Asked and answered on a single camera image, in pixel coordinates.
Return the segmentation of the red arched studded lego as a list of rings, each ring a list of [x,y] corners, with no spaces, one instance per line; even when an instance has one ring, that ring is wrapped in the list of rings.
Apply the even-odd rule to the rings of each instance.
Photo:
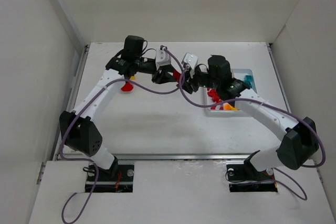
[[[173,78],[176,80],[176,82],[183,82],[183,77],[181,77],[181,73],[177,70],[173,71]]]

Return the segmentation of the red rounded lego assembly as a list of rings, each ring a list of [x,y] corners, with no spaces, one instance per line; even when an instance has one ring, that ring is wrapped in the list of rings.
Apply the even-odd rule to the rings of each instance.
[[[121,88],[122,92],[131,92],[134,86],[132,83],[126,82],[125,85]]]

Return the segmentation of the teal 2x4 lego brick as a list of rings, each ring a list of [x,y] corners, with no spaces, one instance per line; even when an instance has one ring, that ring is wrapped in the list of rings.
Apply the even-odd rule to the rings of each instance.
[[[251,75],[245,75],[244,76],[244,81],[246,82],[246,83],[252,83],[253,82],[253,76],[251,76]]]

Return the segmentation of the teal rounded printed lego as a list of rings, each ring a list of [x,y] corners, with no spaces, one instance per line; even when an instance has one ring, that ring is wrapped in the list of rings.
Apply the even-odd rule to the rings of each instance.
[[[250,82],[246,82],[246,84],[247,84],[251,89],[253,89],[253,85],[252,85]]]

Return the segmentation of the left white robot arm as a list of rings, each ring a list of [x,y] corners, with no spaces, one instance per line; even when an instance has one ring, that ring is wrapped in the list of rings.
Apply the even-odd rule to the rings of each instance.
[[[96,127],[109,102],[137,72],[152,75],[154,83],[175,81],[171,56],[160,49],[155,58],[145,58],[144,43],[144,38],[128,35],[123,49],[108,61],[87,97],[72,112],[64,111],[59,118],[62,145],[83,153],[88,161],[109,174],[116,171],[118,160],[103,146]]]

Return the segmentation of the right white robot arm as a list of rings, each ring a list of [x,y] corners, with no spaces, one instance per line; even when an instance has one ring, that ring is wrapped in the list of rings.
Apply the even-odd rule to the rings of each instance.
[[[185,54],[182,60],[185,90],[193,93],[199,87],[215,89],[222,101],[252,116],[280,141],[275,147],[252,153],[245,160],[245,165],[258,172],[279,166],[297,170],[320,150],[313,120],[297,119],[289,112],[272,106],[247,83],[233,77],[225,57],[212,55],[207,62],[207,70],[203,72],[198,66],[198,57]]]

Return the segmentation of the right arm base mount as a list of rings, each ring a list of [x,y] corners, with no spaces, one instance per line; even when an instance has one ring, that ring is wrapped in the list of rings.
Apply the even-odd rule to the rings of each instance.
[[[231,193],[278,192],[272,169],[259,172],[243,161],[227,161],[225,178]]]

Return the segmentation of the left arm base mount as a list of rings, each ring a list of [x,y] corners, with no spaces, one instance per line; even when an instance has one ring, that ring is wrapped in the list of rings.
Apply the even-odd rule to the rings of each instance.
[[[96,169],[93,164],[82,169],[87,173],[85,192],[91,192],[96,179]],[[99,168],[99,176],[93,189],[94,193],[132,193],[134,179],[134,164],[119,164],[116,171],[109,172]]]

